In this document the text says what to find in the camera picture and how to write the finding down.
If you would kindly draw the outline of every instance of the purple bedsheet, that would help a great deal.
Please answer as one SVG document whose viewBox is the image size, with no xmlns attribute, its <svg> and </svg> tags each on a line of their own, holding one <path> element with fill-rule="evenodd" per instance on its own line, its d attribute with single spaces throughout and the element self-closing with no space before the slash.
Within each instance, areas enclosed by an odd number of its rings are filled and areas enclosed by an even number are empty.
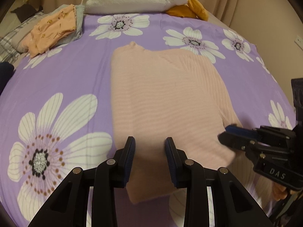
<svg viewBox="0 0 303 227">
<path fill-rule="evenodd" d="M 72 168 L 95 167 L 114 154 L 110 60 L 131 41 L 148 50 L 184 48 L 209 57 L 244 127 L 295 124 L 256 46 L 233 32 L 166 14 L 101 17 L 85 16 L 81 39 L 24 58 L 0 97 L 0 199 L 18 227 L 28 225 Z M 119 226 L 181 225 L 169 197 L 132 205 L 119 189 L 116 209 Z"/>
</svg>

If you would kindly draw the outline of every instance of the mattress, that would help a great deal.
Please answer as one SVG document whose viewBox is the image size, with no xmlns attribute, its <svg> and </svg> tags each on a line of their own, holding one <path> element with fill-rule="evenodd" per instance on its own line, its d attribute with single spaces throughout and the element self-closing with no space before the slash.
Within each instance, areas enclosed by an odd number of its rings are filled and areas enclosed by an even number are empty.
<svg viewBox="0 0 303 227">
<path fill-rule="evenodd" d="M 245 128 L 294 127 L 293 108 L 256 46 L 228 28 L 160 13 L 86 15 L 81 39 L 24 57 L 0 96 L 0 200 L 18 227 L 28 225 L 72 168 L 112 158 L 111 55 L 132 41 L 152 51 L 184 48 L 207 56 Z M 230 169 L 270 213 L 271 182 L 243 156 Z M 184 191 L 133 205 L 117 189 L 115 199 L 119 226 L 183 226 Z"/>
</svg>

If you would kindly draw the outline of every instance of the wall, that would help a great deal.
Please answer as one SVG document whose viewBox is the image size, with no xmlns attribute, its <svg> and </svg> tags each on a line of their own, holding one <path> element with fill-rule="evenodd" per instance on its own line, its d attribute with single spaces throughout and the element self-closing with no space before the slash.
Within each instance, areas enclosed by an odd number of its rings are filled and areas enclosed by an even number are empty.
<svg viewBox="0 0 303 227">
<path fill-rule="evenodd" d="M 287 0 L 238 0 L 230 27 L 256 44 L 265 65 L 293 103 L 291 79 L 303 77 L 303 23 Z"/>
</svg>

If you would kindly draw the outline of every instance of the power outlet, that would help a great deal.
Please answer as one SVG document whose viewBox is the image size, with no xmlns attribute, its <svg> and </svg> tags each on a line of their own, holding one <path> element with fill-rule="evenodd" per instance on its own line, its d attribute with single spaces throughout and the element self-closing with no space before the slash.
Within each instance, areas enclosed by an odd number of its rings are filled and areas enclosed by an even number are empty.
<svg viewBox="0 0 303 227">
<path fill-rule="evenodd" d="M 303 39 L 297 35 L 295 41 L 296 44 L 303 50 Z"/>
</svg>

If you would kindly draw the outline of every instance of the bed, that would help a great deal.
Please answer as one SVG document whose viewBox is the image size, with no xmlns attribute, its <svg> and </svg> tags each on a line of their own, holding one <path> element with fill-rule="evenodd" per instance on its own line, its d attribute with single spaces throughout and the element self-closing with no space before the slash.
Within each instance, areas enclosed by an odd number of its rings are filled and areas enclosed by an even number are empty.
<svg viewBox="0 0 303 227">
<path fill-rule="evenodd" d="M 201 49 L 211 47 L 211 53 L 205 56 L 224 81 L 234 111 L 245 128 L 295 126 L 293 108 L 266 69 L 256 46 L 212 14 L 208 22 L 163 13 L 119 16 L 141 16 L 144 23 L 130 26 L 135 28 L 132 32 L 108 38 L 106 32 L 91 35 L 104 16 L 86 15 L 82 38 L 32 60 L 24 57 L 0 96 L 0 201 L 18 227 L 28 225 L 74 167 L 92 168 L 112 158 L 116 146 L 111 56 L 115 49 L 132 41 L 151 51 L 186 47 L 200 55 Z M 188 39 L 183 45 L 180 35 Z M 40 150 L 43 146 L 50 149 Z M 229 169 L 269 215 L 275 203 L 271 182 L 255 174 L 252 163 L 244 156 Z M 178 191 L 133 205 L 125 189 L 116 189 L 118 225 L 181 227 L 185 195 Z M 213 223 L 212 210 L 210 222 Z"/>
</svg>

